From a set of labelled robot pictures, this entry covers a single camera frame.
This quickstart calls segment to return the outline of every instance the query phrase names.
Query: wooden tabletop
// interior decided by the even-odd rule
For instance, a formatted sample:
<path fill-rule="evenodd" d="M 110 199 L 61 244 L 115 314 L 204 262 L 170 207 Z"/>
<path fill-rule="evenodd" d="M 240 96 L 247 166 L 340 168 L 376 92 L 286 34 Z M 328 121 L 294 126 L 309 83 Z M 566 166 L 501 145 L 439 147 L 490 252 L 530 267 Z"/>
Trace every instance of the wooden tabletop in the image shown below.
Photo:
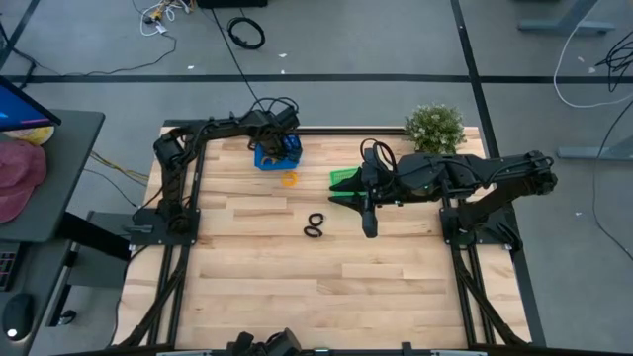
<path fill-rule="evenodd" d="M 466 137 L 459 152 L 484 156 L 478 129 L 466 128 Z M 283 172 L 253 166 L 246 137 L 208 143 L 198 203 L 202 221 L 189 260 L 177 348 L 225 348 L 241 331 L 265 340 L 284 327 L 306 349 L 397 349 L 403 341 L 414 348 L 466 347 L 440 204 L 378 209 L 379 237 L 369 239 L 358 213 L 327 200 L 329 172 L 357 167 L 363 138 L 302 136 L 293 187 L 282 185 Z M 403 136 L 375 138 L 396 156 L 413 152 Z M 154 161 L 146 196 L 159 185 Z M 321 238 L 304 236 L 311 213 L 325 215 Z M 509 253 L 499 245 L 480 245 L 478 251 L 489 299 L 529 339 Z M 115 342 L 130 334 L 152 303 L 162 253 L 163 247 L 149 247 L 131 264 Z M 168 302 L 159 340 L 170 307 Z"/>

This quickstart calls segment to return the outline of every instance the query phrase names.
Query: monitor screen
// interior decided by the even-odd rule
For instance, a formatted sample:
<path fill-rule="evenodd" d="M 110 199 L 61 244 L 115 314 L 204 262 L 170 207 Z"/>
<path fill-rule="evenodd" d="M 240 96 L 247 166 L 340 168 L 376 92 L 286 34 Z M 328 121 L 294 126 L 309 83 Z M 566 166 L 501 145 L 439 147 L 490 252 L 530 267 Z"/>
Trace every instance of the monitor screen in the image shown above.
<path fill-rule="evenodd" d="M 58 120 L 20 89 L 3 80 L 0 84 L 0 132 L 39 128 Z"/>

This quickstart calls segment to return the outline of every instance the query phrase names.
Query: red cap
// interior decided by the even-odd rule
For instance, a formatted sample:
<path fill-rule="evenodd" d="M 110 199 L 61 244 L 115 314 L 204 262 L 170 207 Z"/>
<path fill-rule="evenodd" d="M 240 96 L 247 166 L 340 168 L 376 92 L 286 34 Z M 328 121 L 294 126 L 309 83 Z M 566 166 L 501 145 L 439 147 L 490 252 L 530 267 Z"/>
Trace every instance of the red cap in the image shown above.
<path fill-rule="evenodd" d="M 0 223 L 13 220 L 46 177 L 44 150 L 22 140 L 0 142 Z"/>

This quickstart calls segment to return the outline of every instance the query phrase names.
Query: potted plant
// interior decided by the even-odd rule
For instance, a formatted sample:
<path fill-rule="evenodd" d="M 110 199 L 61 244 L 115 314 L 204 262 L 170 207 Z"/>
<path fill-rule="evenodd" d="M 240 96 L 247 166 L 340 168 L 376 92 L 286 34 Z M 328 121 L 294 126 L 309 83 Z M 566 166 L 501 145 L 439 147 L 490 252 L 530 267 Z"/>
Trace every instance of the potted plant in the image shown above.
<path fill-rule="evenodd" d="M 422 105 L 406 117 L 405 132 L 416 152 L 455 154 L 465 142 L 462 113 L 446 105 Z"/>

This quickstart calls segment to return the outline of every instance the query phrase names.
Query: floor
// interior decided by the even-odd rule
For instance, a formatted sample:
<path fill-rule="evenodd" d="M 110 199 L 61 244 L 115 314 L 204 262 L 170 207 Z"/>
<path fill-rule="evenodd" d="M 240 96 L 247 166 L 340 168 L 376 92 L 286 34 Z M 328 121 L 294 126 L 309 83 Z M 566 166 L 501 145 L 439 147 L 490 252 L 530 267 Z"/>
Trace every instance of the floor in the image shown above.
<path fill-rule="evenodd" d="M 478 85 L 469 82 L 448 0 L 395 0 L 389 6 L 379 0 L 270 0 L 266 8 L 244 10 L 264 28 L 266 45 L 259 51 L 236 49 L 235 55 L 246 74 L 261 74 L 252 83 L 258 95 L 288 95 L 300 103 L 303 125 L 401 125 L 416 105 L 436 102 L 459 107 L 465 125 L 481 127 L 489 148 L 496 143 L 501 155 L 540 149 L 554 156 L 561 145 L 599 145 L 626 105 L 585 110 L 566 106 L 551 84 L 566 38 L 516 30 L 520 19 L 561 16 L 572 2 L 453 1 L 463 13 L 479 74 L 470 78 L 482 83 L 487 111 L 475 100 Z M 136 3 L 140 8 L 153 5 L 150 0 Z M 5 0 L 0 20 L 9 36 L 16 31 L 18 49 L 60 73 L 135 66 L 171 48 L 168 39 L 138 32 L 138 13 L 131 1 L 102 4 Z M 218 11 L 222 24 L 237 14 L 235 9 Z M 633 88 L 624 84 L 609 93 L 600 79 L 606 75 L 604 67 L 594 65 L 633 30 L 632 16 L 630 1 L 596 5 L 589 18 L 610 21 L 616 30 L 571 41 L 561 81 L 574 84 L 560 85 L 568 100 L 589 104 L 630 93 Z M 151 143 L 164 120 L 226 117 L 252 103 L 216 24 L 199 11 L 176 12 L 166 27 L 178 40 L 177 49 L 156 65 L 94 77 L 59 78 L 38 69 L 38 83 L 26 91 L 49 108 L 104 112 L 106 123 L 95 149 L 123 166 L 147 172 Z M 12 54 L 0 74 L 23 75 L 27 68 Z M 608 143 L 631 132 L 630 116 Z M 108 174 L 133 201 L 142 200 L 142 187 L 94 162 L 89 166 Z M 630 166 L 602 162 L 597 168 L 600 219 L 622 244 L 633 248 L 627 233 L 633 213 Z M 593 164 L 557 158 L 554 170 L 559 185 L 553 194 L 515 203 L 547 344 L 633 352 L 628 332 L 633 262 L 596 227 L 591 213 Z M 78 215 L 133 211 L 105 180 L 88 174 L 82 176 L 69 209 Z M 113 329 L 117 297 L 112 290 L 74 291 L 68 304 L 79 312 L 78 319 L 43 330 L 32 354 L 103 348 Z"/>

